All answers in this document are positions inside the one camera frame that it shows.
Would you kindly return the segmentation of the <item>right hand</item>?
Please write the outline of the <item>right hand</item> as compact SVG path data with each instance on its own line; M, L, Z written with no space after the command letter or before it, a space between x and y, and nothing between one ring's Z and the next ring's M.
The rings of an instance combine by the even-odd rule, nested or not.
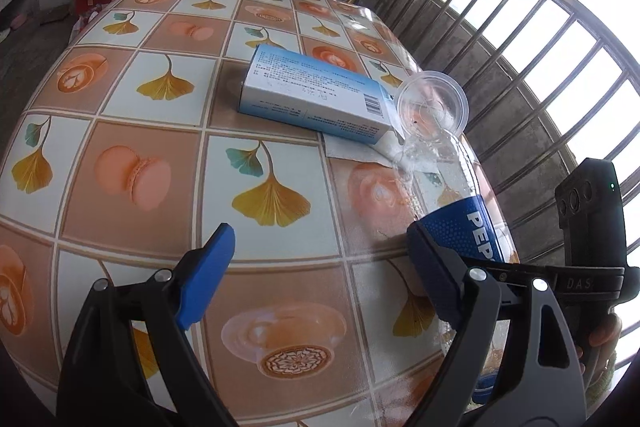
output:
M593 379L597 379L608 366L608 359L615 351L621 332L622 321L615 312L610 312L589 335L589 346L591 349L599 350L599 358L593 369Z

